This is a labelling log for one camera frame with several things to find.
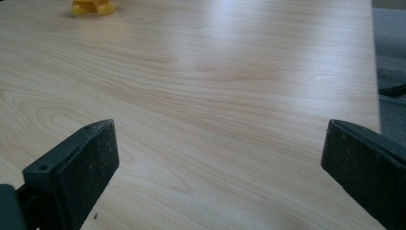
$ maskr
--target gray floor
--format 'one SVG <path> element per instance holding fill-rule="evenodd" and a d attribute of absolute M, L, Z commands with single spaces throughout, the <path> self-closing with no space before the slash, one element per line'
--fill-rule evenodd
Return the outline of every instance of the gray floor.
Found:
<path fill-rule="evenodd" d="M 373 9 L 372 15 L 379 85 L 402 84 L 406 81 L 406 11 Z M 406 147 L 404 102 L 406 98 L 379 100 L 382 134 Z"/>

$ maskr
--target wooden table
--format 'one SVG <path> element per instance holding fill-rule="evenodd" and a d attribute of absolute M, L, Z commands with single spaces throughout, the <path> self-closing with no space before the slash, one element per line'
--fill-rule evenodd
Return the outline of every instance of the wooden table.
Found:
<path fill-rule="evenodd" d="M 379 131 L 370 1 L 115 4 L 0 2 L 0 183 L 113 118 L 82 229 L 382 229 L 320 167 L 329 119 Z"/>

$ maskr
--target light wood surface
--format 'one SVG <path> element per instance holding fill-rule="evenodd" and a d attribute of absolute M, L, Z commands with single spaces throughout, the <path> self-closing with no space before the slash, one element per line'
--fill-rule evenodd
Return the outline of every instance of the light wood surface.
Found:
<path fill-rule="evenodd" d="M 113 118 L 82 229 L 382 229 L 320 167 L 329 119 L 379 131 L 370 1 L 114 3 L 0 2 L 0 183 Z"/>

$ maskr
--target yellow object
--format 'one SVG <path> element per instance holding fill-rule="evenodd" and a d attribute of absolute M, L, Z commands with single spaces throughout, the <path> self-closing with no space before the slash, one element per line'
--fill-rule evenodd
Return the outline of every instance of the yellow object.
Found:
<path fill-rule="evenodd" d="M 116 10 L 116 7 L 110 0 L 74 0 L 72 4 L 72 13 L 80 15 L 88 12 L 97 12 L 99 15 L 108 15 Z"/>

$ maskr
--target wood grain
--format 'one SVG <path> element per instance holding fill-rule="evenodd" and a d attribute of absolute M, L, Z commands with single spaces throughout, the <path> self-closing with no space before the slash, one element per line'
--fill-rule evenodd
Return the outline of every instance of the wood grain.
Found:
<path fill-rule="evenodd" d="M 0 2 L 0 183 L 113 118 L 82 229 L 382 229 L 320 167 L 329 119 L 379 131 L 370 1 L 70 4 Z"/>

